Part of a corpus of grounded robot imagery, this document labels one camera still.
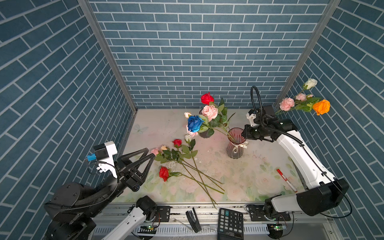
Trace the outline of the pink glass vase with twine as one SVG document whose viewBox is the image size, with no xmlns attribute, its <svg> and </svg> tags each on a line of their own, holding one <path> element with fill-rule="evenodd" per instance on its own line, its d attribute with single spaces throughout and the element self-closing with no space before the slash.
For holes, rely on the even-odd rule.
<svg viewBox="0 0 384 240">
<path fill-rule="evenodd" d="M 226 148 L 227 155 L 232 159 L 239 159 L 244 154 L 244 149 L 247 148 L 246 139 L 243 137 L 243 129 L 232 128 L 228 133 L 229 143 Z"/>
</svg>

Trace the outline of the pink rose stem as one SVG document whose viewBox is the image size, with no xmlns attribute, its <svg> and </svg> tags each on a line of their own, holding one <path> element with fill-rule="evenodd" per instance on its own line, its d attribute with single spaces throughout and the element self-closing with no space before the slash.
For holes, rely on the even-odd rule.
<svg viewBox="0 0 384 240">
<path fill-rule="evenodd" d="M 314 95 L 306 95 L 305 93 L 299 93 L 294 98 L 284 98 L 279 103 L 279 108 L 275 112 L 275 115 L 278 116 L 282 113 L 293 110 L 310 112 L 313 108 L 313 103 L 311 104 L 309 100 L 313 97 Z"/>
</svg>

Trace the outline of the large pink rose spray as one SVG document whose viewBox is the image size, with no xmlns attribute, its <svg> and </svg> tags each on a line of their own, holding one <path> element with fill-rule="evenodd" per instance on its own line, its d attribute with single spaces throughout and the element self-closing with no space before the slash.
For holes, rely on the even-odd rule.
<svg viewBox="0 0 384 240">
<path fill-rule="evenodd" d="M 187 119 L 186 142 L 191 142 L 196 136 L 207 139 L 215 133 L 222 133 L 233 141 L 235 138 L 230 134 L 230 120 L 232 116 L 228 116 L 228 108 L 225 105 L 225 101 L 221 99 L 219 104 L 215 104 L 214 98 L 207 93 L 201 97 L 201 102 L 205 106 L 198 115 L 192 115 L 188 112 L 184 113 Z"/>
</svg>

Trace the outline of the orange rose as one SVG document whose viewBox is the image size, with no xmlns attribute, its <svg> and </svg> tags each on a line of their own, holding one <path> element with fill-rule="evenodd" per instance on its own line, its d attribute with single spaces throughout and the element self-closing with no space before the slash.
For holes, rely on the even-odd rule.
<svg viewBox="0 0 384 240">
<path fill-rule="evenodd" d="M 308 113 L 314 111 L 319 116 L 330 111 L 331 103 L 328 100 L 313 97 L 300 103 L 298 109 Z"/>
</svg>

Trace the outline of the white rose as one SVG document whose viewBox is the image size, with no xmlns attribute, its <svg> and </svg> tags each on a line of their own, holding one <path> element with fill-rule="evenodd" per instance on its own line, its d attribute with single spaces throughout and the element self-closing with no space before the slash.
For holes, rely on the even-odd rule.
<svg viewBox="0 0 384 240">
<path fill-rule="evenodd" d="M 306 90 L 310 90 L 312 88 L 314 88 L 316 85 L 318 84 L 318 81 L 316 79 L 313 79 L 313 78 L 309 78 L 303 85 L 303 89 L 301 91 L 301 94 L 304 93 L 304 91 Z"/>
</svg>

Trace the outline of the dark smoky glass vase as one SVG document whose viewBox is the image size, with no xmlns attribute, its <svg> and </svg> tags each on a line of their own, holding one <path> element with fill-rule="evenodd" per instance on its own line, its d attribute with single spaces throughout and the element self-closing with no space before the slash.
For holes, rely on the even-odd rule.
<svg viewBox="0 0 384 240">
<path fill-rule="evenodd" d="M 203 121 L 199 135 L 205 139 L 210 138 L 215 132 L 214 127 L 217 126 L 216 117 L 218 116 L 218 110 L 213 106 L 205 106 L 200 110 L 199 114 L 207 119 L 207 121 Z"/>
</svg>

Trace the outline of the small red rose stem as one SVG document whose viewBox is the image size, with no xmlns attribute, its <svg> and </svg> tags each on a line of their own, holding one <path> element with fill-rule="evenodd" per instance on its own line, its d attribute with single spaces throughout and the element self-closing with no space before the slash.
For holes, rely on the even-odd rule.
<svg viewBox="0 0 384 240">
<path fill-rule="evenodd" d="M 214 103 L 215 99 L 213 96 L 211 96 L 210 93 L 206 93 L 201 96 L 201 103 L 204 105 L 210 105 L 210 103 Z"/>
</svg>

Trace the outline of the blue rose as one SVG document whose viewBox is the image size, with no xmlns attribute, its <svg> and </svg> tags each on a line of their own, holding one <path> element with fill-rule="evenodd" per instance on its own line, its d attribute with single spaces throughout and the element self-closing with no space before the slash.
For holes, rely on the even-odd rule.
<svg viewBox="0 0 384 240">
<path fill-rule="evenodd" d="M 202 115 L 189 116 L 187 124 L 189 137 L 193 138 L 199 135 L 199 130 L 203 124 L 203 121 L 207 121 L 207 119 Z"/>
</svg>

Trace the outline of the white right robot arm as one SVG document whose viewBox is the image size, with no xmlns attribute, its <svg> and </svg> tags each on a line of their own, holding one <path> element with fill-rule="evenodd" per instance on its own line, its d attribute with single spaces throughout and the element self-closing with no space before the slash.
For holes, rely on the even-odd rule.
<svg viewBox="0 0 384 240">
<path fill-rule="evenodd" d="M 266 218 L 275 218 L 280 213 L 303 212 L 308 216 L 323 214 L 347 200 L 349 184 L 337 179 L 319 161 L 305 144 L 298 128 L 289 119 L 279 120 L 273 108 L 266 106 L 251 109 L 246 114 L 249 124 L 242 136 L 247 140 L 277 142 L 291 158 L 304 191 L 292 195 L 279 195 L 265 200 Z"/>
</svg>

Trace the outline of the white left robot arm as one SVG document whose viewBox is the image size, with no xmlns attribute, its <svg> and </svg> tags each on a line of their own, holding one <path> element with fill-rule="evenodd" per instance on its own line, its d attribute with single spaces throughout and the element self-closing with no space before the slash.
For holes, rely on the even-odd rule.
<svg viewBox="0 0 384 240">
<path fill-rule="evenodd" d="M 144 148 L 114 161 L 117 150 L 112 142 L 95 146 L 94 150 L 95 153 L 87 157 L 87 163 L 97 165 L 96 175 L 106 172 L 111 175 L 95 188 L 75 182 L 62 185 L 44 205 L 52 220 L 46 240 L 88 239 L 97 226 L 94 217 L 126 188 L 137 192 L 156 157 Z"/>
</svg>

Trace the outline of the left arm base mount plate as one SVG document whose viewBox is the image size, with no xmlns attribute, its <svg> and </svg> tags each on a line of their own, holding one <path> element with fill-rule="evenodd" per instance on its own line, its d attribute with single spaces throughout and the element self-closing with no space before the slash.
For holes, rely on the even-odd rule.
<svg viewBox="0 0 384 240">
<path fill-rule="evenodd" d="M 170 221 L 171 207 L 170 206 L 157 206 L 157 213 L 155 214 L 156 223 L 168 223 Z"/>
</svg>

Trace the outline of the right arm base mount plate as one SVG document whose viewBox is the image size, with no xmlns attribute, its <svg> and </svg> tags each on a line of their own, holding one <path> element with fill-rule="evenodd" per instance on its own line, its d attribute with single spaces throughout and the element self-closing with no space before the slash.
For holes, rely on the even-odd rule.
<svg viewBox="0 0 384 240">
<path fill-rule="evenodd" d="M 252 222 L 291 221 L 289 212 L 278 213 L 271 207 L 266 207 L 265 205 L 246 205 L 246 211 L 249 213 Z"/>
</svg>

